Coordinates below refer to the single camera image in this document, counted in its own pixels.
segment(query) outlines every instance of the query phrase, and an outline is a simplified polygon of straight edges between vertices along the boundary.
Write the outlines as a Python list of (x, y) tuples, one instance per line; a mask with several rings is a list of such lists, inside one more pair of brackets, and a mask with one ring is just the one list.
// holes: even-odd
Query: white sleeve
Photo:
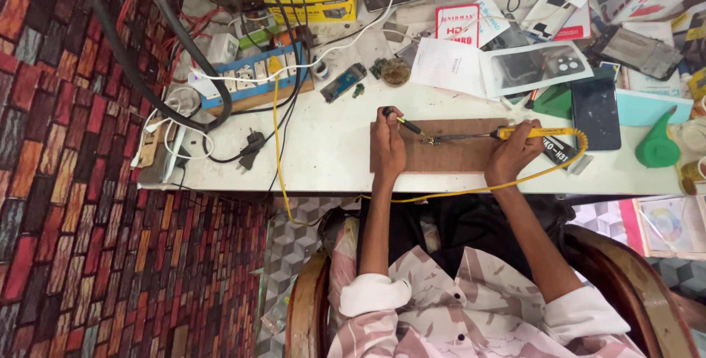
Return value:
[(341, 314), (355, 317), (373, 311), (393, 310), (407, 304), (411, 286), (407, 280), (392, 281), (382, 274), (358, 275), (341, 290)]
[(561, 345), (577, 337), (622, 335), (630, 326), (592, 287), (570, 291), (544, 307), (539, 328)]

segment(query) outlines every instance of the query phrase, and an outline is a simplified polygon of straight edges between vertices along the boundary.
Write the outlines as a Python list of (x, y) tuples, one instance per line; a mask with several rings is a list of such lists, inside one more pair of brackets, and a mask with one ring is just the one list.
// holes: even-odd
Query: green plastic tool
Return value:
[(649, 130), (647, 136), (635, 148), (635, 156), (640, 164), (648, 168), (664, 168), (679, 161), (681, 151), (679, 146), (666, 135), (666, 124), (676, 111), (676, 106), (659, 117), (657, 123)]
[(552, 85), (534, 101), (534, 112), (571, 119), (571, 89), (567, 84)]

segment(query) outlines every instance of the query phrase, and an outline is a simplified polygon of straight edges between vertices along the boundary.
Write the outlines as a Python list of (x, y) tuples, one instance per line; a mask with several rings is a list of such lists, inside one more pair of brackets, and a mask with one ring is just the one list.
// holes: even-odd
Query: hand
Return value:
[(542, 128), (538, 119), (523, 121), (507, 141), (502, 142), (486, 165), (488, 186), (498, 186), (517, 179), (517, 174), (544, 150), (541, 137), (530, 137), (532, 128)]
[(407, 165), (404, 141), (400, 136), (400, 123), (397, 122), (397, 117), (404, 114), (397, 107), (390, 106), (392, 112), (385, 118), (383, 108), (378, 108), (378, 118), (373, 127), (373, 144), (378, 154), (378, 172), (375, 176), (381, 176), (394, 184)]

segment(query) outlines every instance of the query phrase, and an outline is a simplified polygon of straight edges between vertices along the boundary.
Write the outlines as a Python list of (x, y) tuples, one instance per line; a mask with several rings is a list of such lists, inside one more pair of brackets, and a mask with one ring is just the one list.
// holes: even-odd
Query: red brick pattern carpet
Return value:
[[(156, 6), (128, 20), (163, 81)], [(252, 355), (266, 208), (137, 190), (149, 110), (85, 0), (0, 0), (0, 357)]]

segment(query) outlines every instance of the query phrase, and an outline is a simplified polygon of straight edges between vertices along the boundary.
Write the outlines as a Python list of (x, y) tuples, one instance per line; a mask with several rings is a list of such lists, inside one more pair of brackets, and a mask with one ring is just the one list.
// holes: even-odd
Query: yellow cable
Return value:
[[(519, 183), (522, 183), (522, 182), (526, 182), (526, 181), (528, 181), (528, 180), (530, 180), (530, 179), (534, 179), (535, 177), (540, 177), (540, 176), (542, 176), (542, 175), (544, 175), (544, 174), (547, 174), (547, 173), (556, 171), (557, 169), (566, 167), (566, 166), (568, 166), (569, 164), (573, 163), (574, 161), (578, 160), (578, 159), (583, 155), (583, 153), (586, 152), (586, 149), (588, 148), (588, 137), (586, 137), (586, 134), (585, 134), (585, 133), (583, 133), (582, 131), (580, 131), (580, 130), (574, 128), (574, 129), (573, 129), (573, 134), (576, 135), (576, 137), (578, 137), (578, 147), (579, 147), (578, 154), (577, 154), (575, 157), (573, 157), (571, 160), (569, 160), (569, 161), (567, 161), (567, 162), (564, 162), (564, 163), (561, 164), (561, 165), (556, 165), (555, 167), (552, 167), (552, 168), (549, 168), (549, 169), (547, 169), (547, 170), (544, 170), (544, 171), (535, 173), (535, 174), (533, 174), (533, 175), (531, 175), (531, 176), (523, 177), (523, 178), (521, 178), (521, 179), (515, 180), (514, 182), (509, 182), (509, 183), (505, 183), (505, 184), (499, 184), (498, 186), (481, 187), (480, 189), (472, 189), (472, 190), (465, 190), (465, 191), (457, 191), (457, 192), (455, 192), (455, 193), (428, 194), (427, 196), (422, 196), (422, 197), (418, 197), (418, 198), (410, 198), (410, 199), (407, 199), (407, 200), (392, 200), (392, 202), (395, 202), (395, 203), (406, 203), (406, 202), (414, 202), (414, 201), (419, 201), (419, 200), (426, 200), (426, 199), (428, 199), (428, 198), (460, 196), (460, 195), (462, 195), (462, 194), (480, 193), (481, 191), (497, 190), (497, 189), (502, 189), (502, 188), (509, 187), (509, 186), (514, 186), (514, 185), (516, 185), (516, 184), (519, 184)], [(371, 197), (366, 196), (366, 195), (363, 195), (363, 194), (360, 194), (358, 197), (367, 198), (368, 200), (371, 199)]]
[(275, 120), (275, 143), (277, 144), (277, 150), (275, 150), (275, 154), (277, 155), (277, 175), (279, 178), (279, 187), (282, 188), (282, 195), (285, 197), (285, 206), (287, 207), (287, 215), (289, 216), (289, 221), (296, 224), (296, 225), (301, 225), (301, 226), (315, 226), (316, 223), (318, 223), (318, 221), (315, 222), (313, 225), (310, 225), (309, 223), (297, 222), (292, 217), (292, 210), (289, 209), (289, 199), (287, 198), (287, 191), (285, 190), (285, 181), (282, 178), (282, 167), (279, 165), (279, 131), (277, 128), (278, 86), (279, 86), (279, 75), (276, 75), (275, 76), (275, 100), (272, 102), (272, 118)]

